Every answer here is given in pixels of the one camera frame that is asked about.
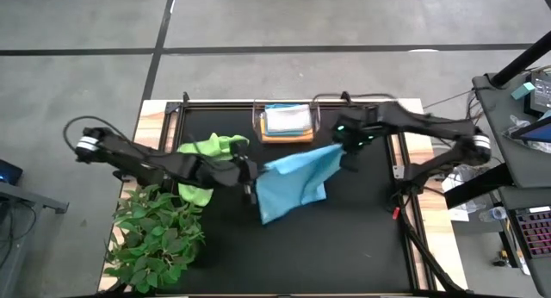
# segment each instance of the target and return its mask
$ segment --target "keyboard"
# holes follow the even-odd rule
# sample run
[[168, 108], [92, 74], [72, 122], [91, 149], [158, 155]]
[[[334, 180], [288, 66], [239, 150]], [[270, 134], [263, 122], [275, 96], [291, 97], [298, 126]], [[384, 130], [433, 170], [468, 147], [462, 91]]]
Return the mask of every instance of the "keyboard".
[[530, 258], [551, 257], [551, 210], [526, 208], [514, 213]]

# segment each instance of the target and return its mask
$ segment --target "red clip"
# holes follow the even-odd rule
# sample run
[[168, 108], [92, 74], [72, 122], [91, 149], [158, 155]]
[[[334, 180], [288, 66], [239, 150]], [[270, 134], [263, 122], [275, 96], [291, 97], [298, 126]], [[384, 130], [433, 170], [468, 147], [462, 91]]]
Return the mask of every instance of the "red clip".
[[393, 212], [393, 220], [398, 219], [399, 207], [396, 207]]

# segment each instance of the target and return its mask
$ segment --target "potted plant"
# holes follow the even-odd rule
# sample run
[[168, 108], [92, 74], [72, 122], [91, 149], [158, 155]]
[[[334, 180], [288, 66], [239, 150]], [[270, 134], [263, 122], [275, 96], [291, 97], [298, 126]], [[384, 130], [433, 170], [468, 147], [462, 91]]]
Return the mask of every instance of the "potted plant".
[[114, 214], [124, 243], [111, 236], [106, 259], [113, 266], [104, 273], [140, 293], [177, 282], [204, 243], [201, 209], [180, 196], [160, 193], [157, 185], [127, 193]]

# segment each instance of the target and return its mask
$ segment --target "black mat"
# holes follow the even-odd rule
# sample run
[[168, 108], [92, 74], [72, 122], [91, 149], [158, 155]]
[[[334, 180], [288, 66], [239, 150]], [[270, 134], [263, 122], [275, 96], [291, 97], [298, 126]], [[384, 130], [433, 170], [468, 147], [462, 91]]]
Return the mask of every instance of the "black mat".
[[[324, 110], [331, 125], [335, 110]], [[186, 113], [184, 133], [206, 140], [241, 134], [250, 158], [264, 163], [331, 143], [322, 131], [312, 144], [262, 145], [251, 112]], [[214, 192], [203, 211], [207, 245], [196, 267], [159, 294], [308, 294], [407, 292], [410, 283], [399, 223], [383, 208], [391, 187], [388, 146], [378, 139], [360, 156], [360, 172], [339, 171], [326, 183], [328, 199], [260, 224], [241, 202], [242, 188]]]

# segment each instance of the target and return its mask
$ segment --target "computer monitor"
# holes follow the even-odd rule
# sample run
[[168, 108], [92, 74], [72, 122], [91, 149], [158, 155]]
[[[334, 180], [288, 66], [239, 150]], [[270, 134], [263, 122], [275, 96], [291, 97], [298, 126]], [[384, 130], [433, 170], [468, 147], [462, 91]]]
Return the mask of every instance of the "computer monitor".
[[511, 137], [517, 140], [551, 143], [551, 116], [518, 129], [514, 133], [511, 133]]
[[22, 174], [23, 170], [21, 168], [0, 159], [0, 183], [17, 185]]

